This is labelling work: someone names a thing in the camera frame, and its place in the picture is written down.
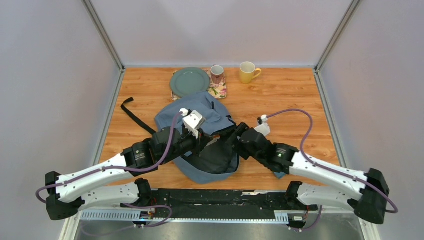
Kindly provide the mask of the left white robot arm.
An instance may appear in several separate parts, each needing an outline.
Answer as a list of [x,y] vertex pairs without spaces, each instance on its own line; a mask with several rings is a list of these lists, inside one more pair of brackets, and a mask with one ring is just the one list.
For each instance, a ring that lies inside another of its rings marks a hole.
[[180,133],[177,129],[165,127],[111,159],[85,170],[70,174],[49,172],[45,175],[47,214],[51,220],[58,221],[98,206],[151,206],[153,194],[147,180],[139,179],[119,186],[110,184],[154,172],[160,165],[186,153],[197,154],[213,139],[202,129],[197,133],[183,129]]

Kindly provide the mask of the green ceramic plate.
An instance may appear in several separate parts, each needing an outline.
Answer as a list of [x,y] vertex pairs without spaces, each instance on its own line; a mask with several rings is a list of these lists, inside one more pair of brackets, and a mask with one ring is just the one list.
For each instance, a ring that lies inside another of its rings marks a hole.
[[180,98],[194,93],[207,91],[210,86],[209,75],[201,68],[186,67],[177,70],[171,77],[171,91]]

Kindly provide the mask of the blue-grey fabric backpack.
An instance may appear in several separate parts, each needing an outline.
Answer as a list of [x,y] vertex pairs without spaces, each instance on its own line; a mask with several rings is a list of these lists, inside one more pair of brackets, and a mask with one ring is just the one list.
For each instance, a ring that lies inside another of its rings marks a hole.
[[180,114],[182,108],[196,110],[206,118],[200,129],[213,137],[212,142],[199,154],[188,152],[172,160],[193,182],[208,184],[222,181],[237,171],[240,163],[239,155],[226,143],[237,125],[228,109],[208,92],[193,93],[164,107],[154,117],[157,130],[152,129],[126,107],[126,104],[133,100],[132,97],[128,98],[120,107],[137,125],[150,133],[149,138],[165,127],[177,129],[182,134],[183,117]]

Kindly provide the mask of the yellow ceramic mug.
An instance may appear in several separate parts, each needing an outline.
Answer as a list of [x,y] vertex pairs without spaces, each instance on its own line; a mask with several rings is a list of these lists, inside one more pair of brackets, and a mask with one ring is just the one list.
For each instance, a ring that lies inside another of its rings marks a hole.
[[239,66],[239,80],[243,84],[249,84],[253,79],[260,76],[262,73],[261,68],[257,68],[252,62],[245,61]]

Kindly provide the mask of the floral serving tray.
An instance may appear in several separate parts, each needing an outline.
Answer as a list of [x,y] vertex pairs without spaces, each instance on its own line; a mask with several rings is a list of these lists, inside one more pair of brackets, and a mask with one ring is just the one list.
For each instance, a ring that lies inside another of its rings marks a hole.
[[[206,90],[206,92],[208,92],[212,97],[220,100],[220,99],[224,99],[227,97],[228,95],[228,90],[227,90],[227,83],[226,83],[226,76],[225,76],[225,80],[223,83],[221,84],[214,84],[211,80],[211,73],[210,73],[210,69],[209,68],[200,68],[202,70],[204,70],[209,78],[210,78],[210,86],[209,88]],[[177,95],[175,95],[172,90],[171,90],[171,99],[173,101],[177,101],[179,99],[181,99],[182,97],[178,97]]]

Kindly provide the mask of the pink patterned mug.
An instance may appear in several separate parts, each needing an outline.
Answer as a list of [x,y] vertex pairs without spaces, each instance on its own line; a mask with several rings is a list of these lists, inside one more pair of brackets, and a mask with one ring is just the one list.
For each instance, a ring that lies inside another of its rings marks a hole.
[[210,68],[210,78],[215,85],[222,84],[225,80],[225,70],[220,65],[213,65]]

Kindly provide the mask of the small teal wallet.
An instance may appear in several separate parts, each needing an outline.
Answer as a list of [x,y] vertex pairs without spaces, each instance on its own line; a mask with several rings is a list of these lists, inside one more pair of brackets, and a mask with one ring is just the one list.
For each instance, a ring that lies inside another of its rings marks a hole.
[[277,179],[281,179],[286,175],[284,172],[273,172],[273,174]]

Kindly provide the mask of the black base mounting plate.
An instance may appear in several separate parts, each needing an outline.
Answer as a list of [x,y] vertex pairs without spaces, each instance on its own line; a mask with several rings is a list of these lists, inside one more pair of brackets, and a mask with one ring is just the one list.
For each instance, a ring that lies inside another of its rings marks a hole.
[[270,220],[275,211],[317,211],[307,207],[285,192],[255,193],[252,190],[166,189],[152,190],[134,203],[150,207],[164,205],[171,209],[155,210],[154,218],[204,220]]

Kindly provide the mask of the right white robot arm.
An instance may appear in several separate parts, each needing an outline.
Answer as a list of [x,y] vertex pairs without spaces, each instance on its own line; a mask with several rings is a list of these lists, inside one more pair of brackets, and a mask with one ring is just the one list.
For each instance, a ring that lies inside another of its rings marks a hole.
[[362,220],[381,225],[389,212],[390,189],[380,170],[367,172],[340,167],[301,152],[294,146],[272,143],[263,133],[241,123],[226,141],[247,160],[252,157],[274,173],[301,176],[325,186],[291,182],[285,195],[293,210],[302,205],[325,205],[351,210]]

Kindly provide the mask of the aluminium front frame rail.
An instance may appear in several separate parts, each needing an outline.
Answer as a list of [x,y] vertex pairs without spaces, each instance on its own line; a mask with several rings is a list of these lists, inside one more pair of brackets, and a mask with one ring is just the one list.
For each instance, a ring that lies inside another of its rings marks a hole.
[[347,213],[367,221],[371,216],[355,210],[356,201],[326,186],[293,182],[285,191],[153,189],[140,205],[131,203],[89,207],[79,215],[78,235],[99,237],[89,231],[97,222],[122,222],[114,235],[129,229],[143,229],[166,223],[277,224],[297,232],[312,228],[310,214]]

